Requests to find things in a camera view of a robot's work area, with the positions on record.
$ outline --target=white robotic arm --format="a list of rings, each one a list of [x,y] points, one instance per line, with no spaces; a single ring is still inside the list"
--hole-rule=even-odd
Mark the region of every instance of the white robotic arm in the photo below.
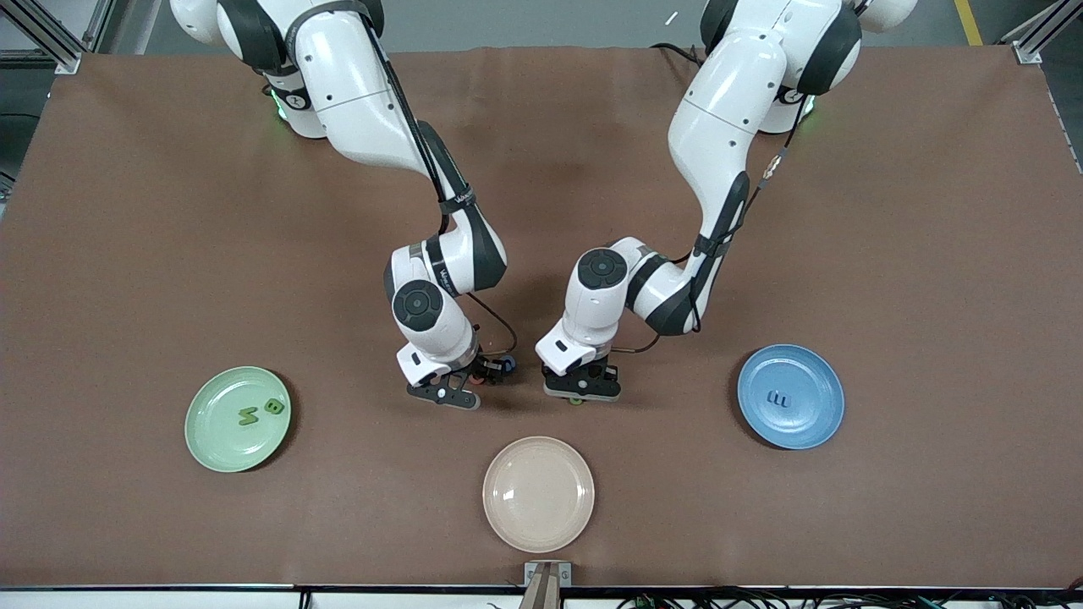
[[[912,9],[914,0],[875,1]],[[857,11],[841,0],[709,0],[701,34],[707,60],[669,126],[669,153],[703,211],[688,261],[679,267],[635,237],[608,248],[627,264],[625,306],[660,336],[700,327],[719,265],[743,221],[748,146],[768,114],[785,105],[795,120],[801,104],[786,94],[827,92],[849,74],[861,48]],[[545,389],[552,396],[612,401],[619,385],[608,355],[621,310],[574,309],[572,303],[590,301],[593,291],[577,276],[573,273],[569,285],[564,315],[535,346],[546,364]],[[605,332],[574,332],[585,319]]]
[[[392,313],[408,341],[397,361],[410,394],[478,407],[480,399],[465,389],[467,378],[498,381],[510,371],[479,353],[474,327],[455,297],[495,286],[507,255],[443,141],[430,125],[415,120],[379,43],[379,0],[171,0],[171,5],[194,38],[223,40],[268,78],[299,134],[326,135],[339,153],[364,165],[430,178],[444,218],[441,231],[395,250],[384,272]],[[454,230],[447,230],[448,220]]]

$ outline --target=yellow stripe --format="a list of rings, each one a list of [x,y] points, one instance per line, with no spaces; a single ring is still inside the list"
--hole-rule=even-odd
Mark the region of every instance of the yellow stripe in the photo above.
[[[978,31],[978,22],[974,21],[969,0],[955,0],[955,12],[958,13],[958,21],[963,24],[967,43],[971,47],[981,47],[981,33]]]

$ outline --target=beige plate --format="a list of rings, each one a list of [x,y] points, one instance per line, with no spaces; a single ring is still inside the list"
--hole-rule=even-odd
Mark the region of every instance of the beige plate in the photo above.
[[[572,446],[536,436],[500,451],[485,472],[485,516],[500,539],[543,554],[575,541],[595,509],[595,479]]]

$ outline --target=brown table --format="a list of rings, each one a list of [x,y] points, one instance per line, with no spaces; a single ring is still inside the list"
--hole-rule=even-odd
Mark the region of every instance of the brown table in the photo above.
[[[699,207],[666,130],[691,66],[661,51],[395,57],[508,246],[484,298],[518,380],[478,412],[415,401],[383,297],[435,230],[423,178],[293,137],[229,57],[91,55],[57,79],[8,216],[0,583],[503,583],[485,467],[549,435],[599,497],[553,556],[580,584],[1059,586],[1083,571],[1083,181],[1041,70],[1009,50],[866,49],[818,101],[722,267],[704,332],[617,357],[612,405],[543,394],[532,345],[575,258],[671,256]],[[781,145],[758,139],[749,172]],[[465,303],[486,345],[499,326]],[[650,338],[626,318],[619,344]],[[771,449],[744,359],[815,349],[847,413]],[[199,386],[288,380],[276,458],[187,453]]]

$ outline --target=plate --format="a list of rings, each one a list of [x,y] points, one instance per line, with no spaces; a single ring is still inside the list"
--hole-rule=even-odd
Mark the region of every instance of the plate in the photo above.
[[[756,433],[794,450],[826,442],[846,407],[835,371],[797,345],[772,345],[753,353],[738,377],[738,403]]]
[[[485,517],[508,545],[544,554],[575,541],[595,510],[595,479],[572,446],[540,436],[500,451],[485,472]]]
[[[244,471],[271,456],[289,429],[282,379],[255,366],[227,370],[196,393],[184,418],[188,451],[214,471]]]

